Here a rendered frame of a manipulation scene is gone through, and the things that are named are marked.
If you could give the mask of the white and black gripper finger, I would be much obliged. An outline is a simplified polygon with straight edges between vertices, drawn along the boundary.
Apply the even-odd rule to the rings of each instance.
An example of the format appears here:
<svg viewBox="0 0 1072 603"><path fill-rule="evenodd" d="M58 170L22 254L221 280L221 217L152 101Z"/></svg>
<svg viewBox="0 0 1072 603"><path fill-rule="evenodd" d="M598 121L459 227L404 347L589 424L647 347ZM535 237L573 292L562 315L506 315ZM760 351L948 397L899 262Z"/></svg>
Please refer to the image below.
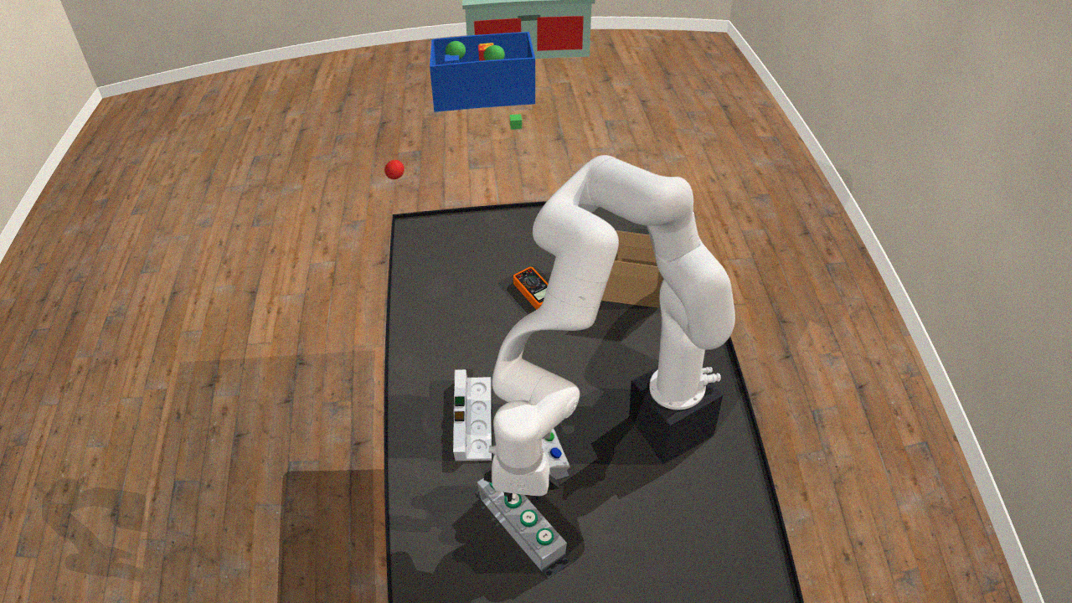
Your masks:
<svg viewBox="0 0 1072 603"><path fill-rule="evenodd" d="M556 477L549 476L549 485L550 486L548 488L548 491L549 490L559 489L559 480L556 480ZM533 505L536 505L536 499L540 500L540 496L532 496L532 504Z"/></svg>
<svg viewBox="0 0 1072 603"><path fill-rule="evenodd" d="M487 481L487 483L492 483L492 470L487 471L487 473L485 473L483 480ZM512 492L504 492L504 496L507 496L507 503L512 502L512 497L513 497Z"/></svg>

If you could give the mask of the orange digital multimeter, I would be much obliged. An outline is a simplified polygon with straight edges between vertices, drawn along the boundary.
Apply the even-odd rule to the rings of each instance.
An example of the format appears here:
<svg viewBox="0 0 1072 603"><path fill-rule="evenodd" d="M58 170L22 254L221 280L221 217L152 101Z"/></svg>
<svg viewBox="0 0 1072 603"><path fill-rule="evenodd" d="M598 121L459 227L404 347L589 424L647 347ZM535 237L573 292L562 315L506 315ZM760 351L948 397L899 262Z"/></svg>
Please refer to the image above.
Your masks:
<svg viewBox="0 0 1072 603"><path fill-rule="evenodd" d="M536 310L544 304L548 283L533 267L513 274L513 286L521 291Z"/></svg>

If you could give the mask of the brown cardboard box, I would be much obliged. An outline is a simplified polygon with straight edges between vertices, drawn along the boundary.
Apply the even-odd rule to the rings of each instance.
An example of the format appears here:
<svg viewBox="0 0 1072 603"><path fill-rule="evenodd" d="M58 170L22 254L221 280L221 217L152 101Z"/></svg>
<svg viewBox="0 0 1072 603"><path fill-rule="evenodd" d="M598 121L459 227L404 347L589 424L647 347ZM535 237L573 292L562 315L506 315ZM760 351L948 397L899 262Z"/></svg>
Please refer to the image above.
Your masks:
<svg viewBox="0 0 1072 603"><path fill-rule="evenodd" d="M657 268L650 235L623 230L616 230L616 233L617 255L606 280L601 300L659 308L662 275Z"/></svg>

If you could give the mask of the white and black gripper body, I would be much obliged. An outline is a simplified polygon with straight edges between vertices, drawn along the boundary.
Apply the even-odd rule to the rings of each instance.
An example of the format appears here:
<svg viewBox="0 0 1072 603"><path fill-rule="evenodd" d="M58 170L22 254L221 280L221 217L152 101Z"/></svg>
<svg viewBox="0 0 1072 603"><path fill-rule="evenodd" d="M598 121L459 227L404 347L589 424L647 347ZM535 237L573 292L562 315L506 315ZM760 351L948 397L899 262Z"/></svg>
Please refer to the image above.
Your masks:
<svg viewBox="0 0 1072 603"><path fill-rule="evenodd" d="M539 468L526 476L513 476L498 466L497 456L492 461L492 487L498 492L516 492L516 495L544 496L549 488L550 465L546 453L541 450Z"/></svg>

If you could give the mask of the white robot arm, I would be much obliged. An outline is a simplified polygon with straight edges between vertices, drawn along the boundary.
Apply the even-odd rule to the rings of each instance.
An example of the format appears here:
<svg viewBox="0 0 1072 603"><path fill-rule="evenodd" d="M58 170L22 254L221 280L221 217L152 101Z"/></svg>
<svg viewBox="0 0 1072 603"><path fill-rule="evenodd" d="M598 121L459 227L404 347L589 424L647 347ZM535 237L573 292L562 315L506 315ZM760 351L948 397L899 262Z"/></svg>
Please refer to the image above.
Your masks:
<svg viewBox="0 0 1072 603"><path fill-rule="evenodd" d="M734 330L734 294L726 270L699 238L693 187L682 177L652 174L612 156L595 157L553 193L533 222L533 240L555 255L553 270L541 307L513 324L498 348L492 388L507 403L493 421L497 445L487 453L495 454L498 466L513 476L539 468L541 438L550 439L551 429L574 414L580 399L575 383L522 355L533 332L585 330L595 323L619 250L616 231L593 214L600 207L647 226L666 280L659 293L658 370L647 386L653 399L685 410L702 399L708 383L721 380L720 374L708 376L711 367L702 368L704 348L723 345Z"/></svg>

